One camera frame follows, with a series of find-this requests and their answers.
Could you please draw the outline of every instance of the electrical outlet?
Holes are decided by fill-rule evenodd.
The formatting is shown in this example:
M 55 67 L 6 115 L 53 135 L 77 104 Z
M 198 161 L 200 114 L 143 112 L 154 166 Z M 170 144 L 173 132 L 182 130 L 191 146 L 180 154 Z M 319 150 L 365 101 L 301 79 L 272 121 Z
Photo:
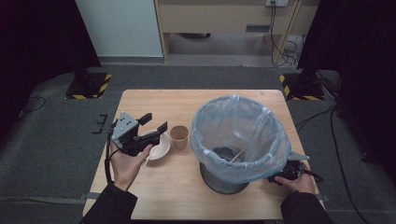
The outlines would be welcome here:
M 274 4 L 277 7 L 286 7 L 288 5 L 289 0 L 267 0 L 265 3 L 266 6 L 272 7 Z

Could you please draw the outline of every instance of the black sleeve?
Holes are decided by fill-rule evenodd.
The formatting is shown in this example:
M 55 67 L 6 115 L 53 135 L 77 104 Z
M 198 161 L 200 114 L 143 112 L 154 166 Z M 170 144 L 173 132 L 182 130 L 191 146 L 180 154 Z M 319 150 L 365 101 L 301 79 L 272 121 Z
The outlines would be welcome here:
M 280 206 L 285 224 L 333 223 L 317 197 L 295 191 Z
M 130 224 L 137 197 L 112 184 L 107 185 L 80 224 Z

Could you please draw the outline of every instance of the trash can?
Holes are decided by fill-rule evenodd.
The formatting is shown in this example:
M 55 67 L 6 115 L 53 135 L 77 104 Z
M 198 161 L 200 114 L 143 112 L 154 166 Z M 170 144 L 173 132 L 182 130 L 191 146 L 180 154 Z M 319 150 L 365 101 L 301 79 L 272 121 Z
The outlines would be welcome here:
M 190 144 L 206 184 L 224 194 L 279 172 L 291 153 L 290 140 L 274 113 L 237 94 L 198 109 Z

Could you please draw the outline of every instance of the yellow and black tape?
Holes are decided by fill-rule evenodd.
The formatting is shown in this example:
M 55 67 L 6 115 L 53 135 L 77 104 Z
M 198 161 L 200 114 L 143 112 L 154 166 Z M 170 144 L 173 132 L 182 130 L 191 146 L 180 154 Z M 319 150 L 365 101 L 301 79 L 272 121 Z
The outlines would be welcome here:
M 292 96 L 292 92 L 288 83 L 286 82 L 285 77 L 279 76 L 280 82 L 282 83 L 283 90 L 285 91 L 285 95 L 287 99 L 291 100 L 324 100 L 324 97 L 317 97 L 312 95 L 303 95 L 303 96 Z
M 95 92 L 94 94 L 72 94 L 66 96 L 67 99 L 77 99 L 77 100 L 85 100 L 85 99 L 95 99 L 95 98 L 100 98 L 103 96 L 105 93 L 105 90 L 107 88 L 108 82 L 110 81 L 112 75 L 107 74 L 105 79 L 102 82 L 102 85 L 100 87 L 100 90 L 98 92 Z

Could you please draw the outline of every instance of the paper cup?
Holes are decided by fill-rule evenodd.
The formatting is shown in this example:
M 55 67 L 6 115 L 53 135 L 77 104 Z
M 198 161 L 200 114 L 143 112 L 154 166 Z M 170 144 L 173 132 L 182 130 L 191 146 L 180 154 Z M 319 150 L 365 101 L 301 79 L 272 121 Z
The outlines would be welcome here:
M 175 126 L 171 132 L 172 144 L 177 149 L 184 149 L 189 141 L 189 129 L 184 126 Z

